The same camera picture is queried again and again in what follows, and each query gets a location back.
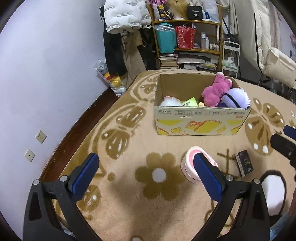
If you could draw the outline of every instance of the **pink stuffed toy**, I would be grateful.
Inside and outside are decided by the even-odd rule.
[[[226,79],[222,72],[217,72],[212,86],[206,87],[202,92],[204,104],[208,107],[216,107],[221,97],[230,90],[231,86],[231,79]]]

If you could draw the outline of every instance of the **bottle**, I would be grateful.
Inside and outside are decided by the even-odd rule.
[[[202,7],[202,19],[206,19],[205,11],[204,11],[203,7]]]
[[[209,49],[209,37],[205,37],[205,48]]]
[[[202,49],[205,49],[205,33],[201,33],[201,47]]]

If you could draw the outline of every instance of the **cardboard box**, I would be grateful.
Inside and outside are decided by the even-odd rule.
[[[154,116],[159,135],[233,135],[238,132],[251,108],[160,107],[165,96],[180,101],[195,97],[202,102],[202,91],[214,82],[207,72],[160,74],[154,96]],[[235,79],[232,88],[239,88]]]

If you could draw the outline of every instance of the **stack of books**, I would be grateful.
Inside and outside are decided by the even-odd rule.
[[[159,55],[160,68],[161,69],[178,69],[179,65],[177,64],[178,54],[161,54]]]
[[[214,72],[217,68],[219,56],[207,53],[179,53],[177,64],[183,69]]]

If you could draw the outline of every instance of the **teal bag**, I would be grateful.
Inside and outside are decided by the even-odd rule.
[[[155,26],[158,47],[161,53],[173,53],[177,47],[175,28],[168,23]]]

